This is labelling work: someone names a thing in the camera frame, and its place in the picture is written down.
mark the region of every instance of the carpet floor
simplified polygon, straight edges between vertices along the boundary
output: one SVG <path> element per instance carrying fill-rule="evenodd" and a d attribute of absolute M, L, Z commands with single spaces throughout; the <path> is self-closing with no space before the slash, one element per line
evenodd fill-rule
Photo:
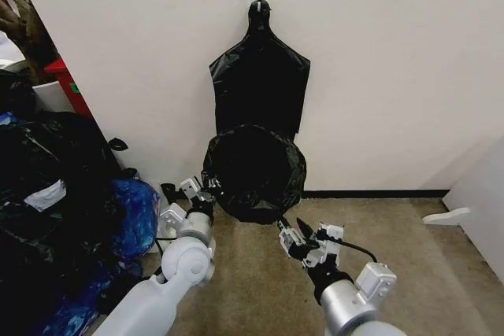
<path fill-rule="evenodd" d="M 286 215 L 312 225 L 345 226 L 344 240 L 370 249 L 398 281 L 380 319 L 409 336 L 500 335 L 504 286 L 459 227 L 426 227 L 422 216 L 446 211 L 437 199 L 303 200 Z M 215 214 L 216 270 L 191 289 L 169 336 L 322 335 L 324 318 L 313 285 L 287 259 L 276 226 L 239 223 Z M 357 278 L 368 261 L 344 248 L 340 268 Z M 144 257 L 154 271 L 156 253 Z"/>

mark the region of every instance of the plastic bag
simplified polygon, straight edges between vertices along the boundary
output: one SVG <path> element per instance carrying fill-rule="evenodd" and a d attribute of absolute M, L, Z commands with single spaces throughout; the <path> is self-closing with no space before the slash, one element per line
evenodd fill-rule
<path fill-rule="evenodd" d="M 154 244 L 158 229 L 159 194 L 136 179 L 114 180 L 116 198 L 126 210 L 122 227 L 113 236 L 113 251 L 122 260 L 143 255 Z"/>
<path fill-rule="evenodd" d="M 217 178 L 225 212 L 243 222 L 277 221 L 301 198 L 306 160 L 289 139 L 256 125 L 214 137 L 203 163 L 203 180 Z"/>
<path fill-rule="evenodd" d="M 292 140 L 299 131 L 309 60 L 273 34 L 269 11 L 266 1 L 253 2 L 243 40 L 210 65 L 217 134 L 241 124 Z"/>
<path fill-rule="evenodd" d="M 19 334 L 88 284 L 96 261 L 117 262 L 110 237 L 124 210 L 111 183 L 117 162 L 96 125 L 73 113 L 41 113 L 0 126 L 0 320 Z M 65 195 L 37 210 L 24 200 L 61 180 Z"/>
<path fill-rule="evenodd" d="M 27 76 L 0 70 L 0 113 L 31 118 L 35 115 L 35 104 L 35 92 Z"/>

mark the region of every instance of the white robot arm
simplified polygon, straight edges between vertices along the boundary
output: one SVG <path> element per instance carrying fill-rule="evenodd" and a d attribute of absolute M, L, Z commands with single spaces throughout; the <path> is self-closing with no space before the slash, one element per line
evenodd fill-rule
<path fill-rule="evenodd" d="M 378 307 L 397 279 L 369 251 L 343 242 L 343 228 L 319 224 L 317 232 L 299 218 L 301 236 L 282 218 L 278 221 L 280 244 L 289 257 L 302 262 L 315 285 L 315 299 L 324 310 L 325 336 L 406 336 L 398 328 L 376 321 Z M 339 249 L 349 246 L 367 253 L 367 263 L 355 283 L 338 269 Z"/>
<path fill-rule="evenodd" d="M 194 179 L 182 182 L 192 208 L 176 203 L 160 217 L 176 229 L 177 239 L 161 259 L 161 273 L 135 285 L 108 315 L 95 336 L 165 336 L 176 307 L 193 286 L 205 285 L 213 275 L 215 239 L 212 236 L 213 198 Z"/>

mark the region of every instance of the black cable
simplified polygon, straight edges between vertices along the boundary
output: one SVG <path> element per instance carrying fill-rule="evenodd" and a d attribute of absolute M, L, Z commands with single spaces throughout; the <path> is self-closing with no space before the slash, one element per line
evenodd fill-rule
<path fill-rule="evenodd" d="M 368 255 L 369 257 L 371 257 L 371 259 L 377 263 L 378 260 L 376 259 L 376 256 L 373 255 L 371 252 L 369 252 L 367 249 L 365 248 L 362 248 L 362 247 L 359 247 L 359 246 L 356 246 L 355 244 L 352 244 L 352 243 L 349 243 L 349 242 L 344 242 L 343 240 L 341 239 L 334 239 L 334 238 L 331 238 L 331 242 L 334 242 L 334 243 L 338 243 L 340 244 L 341 246 L 345 246 L 345 247 L 349 247 L 349 248 L 353 248 L 353 249 L 356 249 L 357 251 L 360 251 L 362 253 L 365 253 L 366 255 Z"/>
<path fill-rule="evenodd" d="M 159 244 L 158 238 L 155 238 L 154 242 L 156 243 L 157 249 L 159 249 L 159 254 L 163 257 L 163 249 L 161 248 L 161 244 Z"/>

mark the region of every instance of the blue plastic bag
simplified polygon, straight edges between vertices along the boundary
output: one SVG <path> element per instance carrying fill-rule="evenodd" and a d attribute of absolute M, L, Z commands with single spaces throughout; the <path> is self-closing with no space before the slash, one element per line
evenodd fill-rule
<path fill-rule="evenodd" d="M 113 236 L 113 251 L 123 261 L 142 256 L 154 244 L 158 229 L 159 194 L 149 184 L 114 180 L 116 198 L 126 210 L 122 228 Z"/>

